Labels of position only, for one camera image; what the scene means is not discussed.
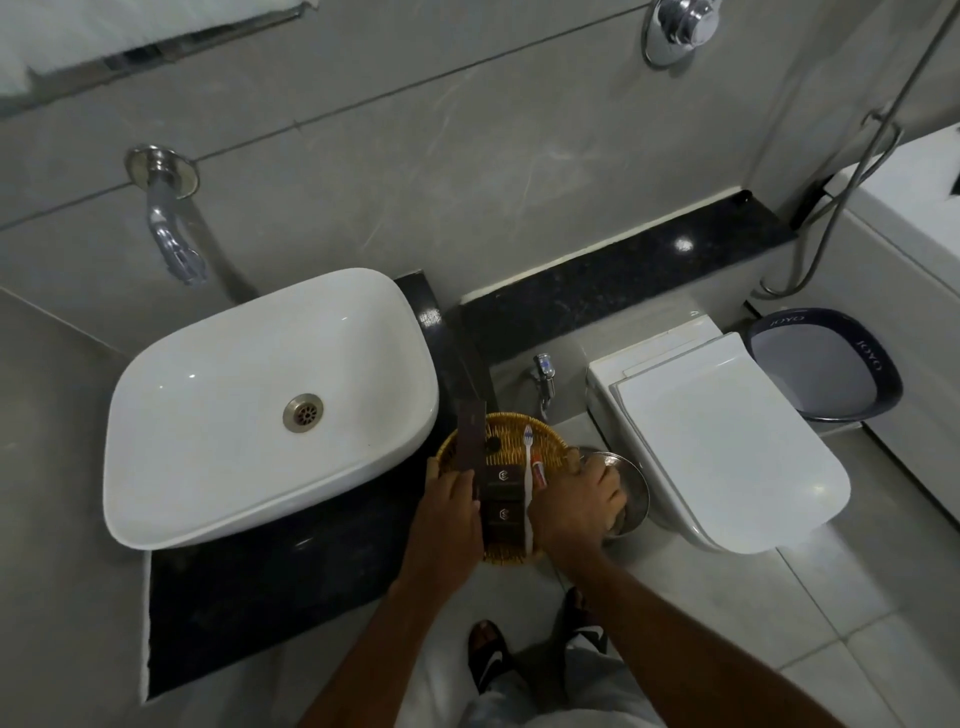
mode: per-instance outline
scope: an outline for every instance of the dark blue bucket rim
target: dark blue bucket rim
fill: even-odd
[[[903,380],[890,354],[860,322],[832,308],[788,308],[758,319],[747,330],[744,342],[747,351],[756,361],[753,346],[755,336],[771,328],[800,324],[829,328],[839,334],[867,365],[867,371],[874,378],[876,385],[874,403],[860,412],[842,417],[823,417],[798,409],[801,417],[815,423],[854,423],[882,415],[897,406],[903,397]]]

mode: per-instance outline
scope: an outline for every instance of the sink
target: sink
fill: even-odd
[[[157,549],[271,521],[413,454],[437,403],[420,324],[392,280],[351,268],[284,288],[161,339],[120,377],[107,526]]]

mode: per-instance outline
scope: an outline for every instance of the sink drain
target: sink drain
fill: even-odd
[[[324,403],[317,395],[298,395],[283,408],[283,426],[291,432],[306,432],[323,415]]]

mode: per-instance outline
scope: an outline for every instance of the hose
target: hose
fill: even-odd
[[[941,24],[940,29],[930,41],[930,44],[927,46],[924,55],[920,58],[916,68],[913,69],[913,73],[910,74],[910,78],[907,79],[906,84],[903,85],[903,88],[900,90],[900,94],[898,94],[897,98],[894,100],[890,110],[882,116],[880,128],[876,130],[876,134],[874,134],[874,138],[867,147],[867,151],[863,153],[863,157],[860,158],[859,163],[856,165],[856,170],[853,172],[853,176],[850,177],[850,181],[847,183],[847,186],[844,187],[843,191],[837,195],[837,197],[829,205],[819,210],[812,218],[804,223],[802,230],[805,231],[809,229],[810,225],[821,219],[831,209],[833,210],[833,215],[830,217],[830,221],[827,224],[827,229],[824,231],[824,235],[820,239],[820,245],[817,248],[816,254],[813,256],[813,261],[810,263],[810,268],[807,270],[806,275],[800,280],[799,283],[797,283],[797,285],[787,288],[785,291],[775,291],[772,288],[767,287],[767,284],[763,281],[760,282],[760,288],[762,288],[764,292],[767,293],[771,298],[785,299],[789,296],[793,296],[804,290],[810,281],[813,280],[813,277],[816,275],[817,269],[820,267],[820,263],[824,258],[824,253],[827,251],[827,247],[833,237],[833,233],[836,230],[837,224],[840,222],[840,216],[844,213],[844,210],[847,209],[847,204],[850,201],[851,195],[861,184],[869,179],[869,177],[873,175],[876,170],[886,163],[887,159],[893,155],[894,151],[900,145],[900,141],[903,137],[903,129],[894,122],[894,119],[902,108],[903,103],[906,101],[907,96],[910,95],[910,92],[917,84],[917,81],[920,80],[920,77],[923,75],[926,67],[930,64],[930,60],[933,58],[933,55],[943,44],[944,39],[947,37],[947,34],[950,32],[950,29],[953,27],[953,24],[956,22],[958,16],[960,16],[960,0],[957,0],[953,8],[947,14],[947,17],[944,18],[944,22]],[[867,167],[870,164],[870,160],[874,158],[880,148],[880,143],[891,129],[894,130],[893,141],[883,156],[876,162],[876,164],[868,169]]]

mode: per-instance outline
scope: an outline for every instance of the round woven basket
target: round woven basket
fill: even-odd
[[[500,450],[487,455],[487,465],[526,464],[526,448],[523,446],[523,430],[529,425],[534,431],[534,452],[538,452],[546,471],[559,470],[566,464],[566,443],[554,430],[540,420],[516,412],[493,412],[487,415],[487,439],[498,437]],[[453,470],[457,453],[457,431],[454,430],[437,450],[440,472]],[[484,553],[488,564],[523,564],[540,556],[534,544],[534,552],[528,557],[522,548],[506,544],[489,544]]]

